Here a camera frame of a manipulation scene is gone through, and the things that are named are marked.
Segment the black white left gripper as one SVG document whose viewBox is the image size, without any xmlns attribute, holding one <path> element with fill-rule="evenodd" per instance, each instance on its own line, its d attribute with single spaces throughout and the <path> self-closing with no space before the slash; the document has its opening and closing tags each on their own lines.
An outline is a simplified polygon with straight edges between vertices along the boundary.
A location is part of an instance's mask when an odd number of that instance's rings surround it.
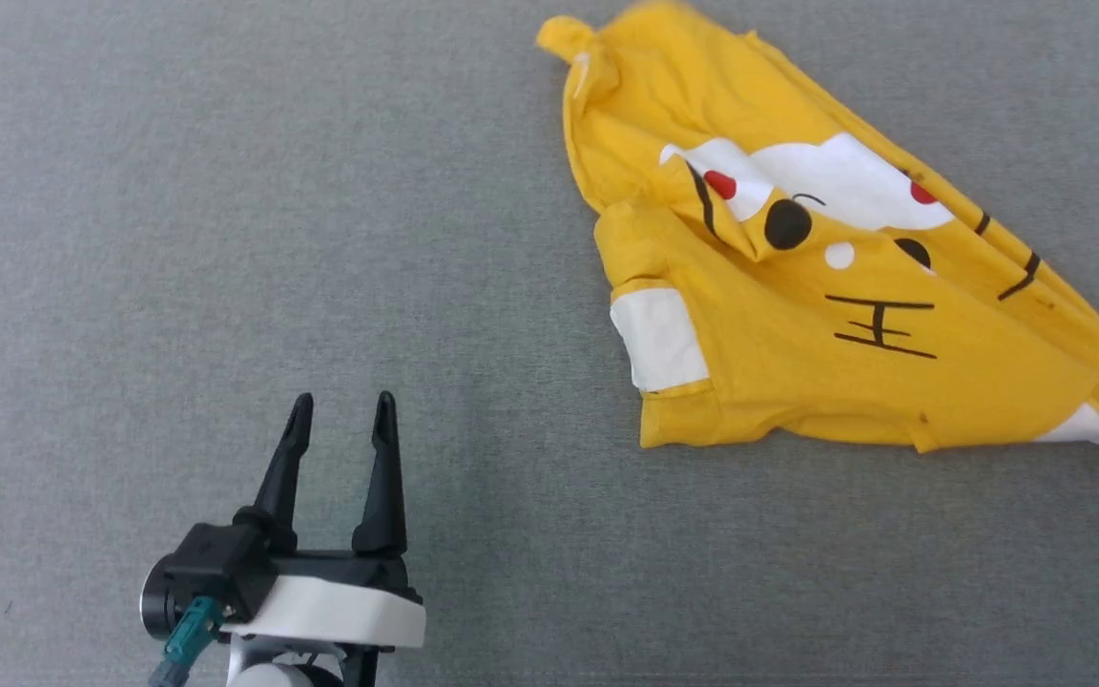
<svg viewBox="0 0 1099 687">
<path fill-rule="evenodd" d="M 233 522 L 258 528 L 269 542 L 278 578 L 252 621 L 227 622 L 226 634 L 301 642 L 422 649 L 426 609 L 409 581 L 400 423 L 392 392 L 380 392 L 371 422 L 369 490 L 352 540 L 354 553 L 298 552 L 295 506 L 301 457 L 309 448 L 313 395 L 292 405 L 253 505 Z"/>
</svg>

